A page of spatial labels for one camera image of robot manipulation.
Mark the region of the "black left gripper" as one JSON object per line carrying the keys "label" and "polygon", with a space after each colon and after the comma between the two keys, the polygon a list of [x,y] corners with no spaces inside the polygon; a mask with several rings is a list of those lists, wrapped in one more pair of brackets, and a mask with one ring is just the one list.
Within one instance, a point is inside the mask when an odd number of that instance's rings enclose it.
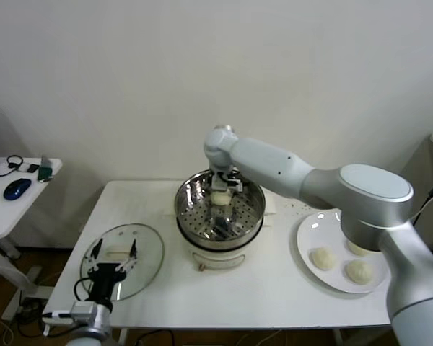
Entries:
{"label": "black left gripper", "polygon": [[88,278],[92,282],[88,300],[96,303],[111,303],[115,285],[125,280],[126,272],[130,272],[137,264],[136,238],[120,264],[102,263],[100,257],[102,243],[103,238],[99,238],[85,254],[85,269],[89,272]]}

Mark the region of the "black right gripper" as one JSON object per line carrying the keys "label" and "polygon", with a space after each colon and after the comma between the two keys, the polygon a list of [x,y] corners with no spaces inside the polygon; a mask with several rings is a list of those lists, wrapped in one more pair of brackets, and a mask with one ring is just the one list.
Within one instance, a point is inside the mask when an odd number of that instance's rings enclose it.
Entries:
{"label": "black right gripper", "polygon": [[221,178],[220,172],[212,174],[211,188],[217,192],[225,192],[227,190],[227,183]]}

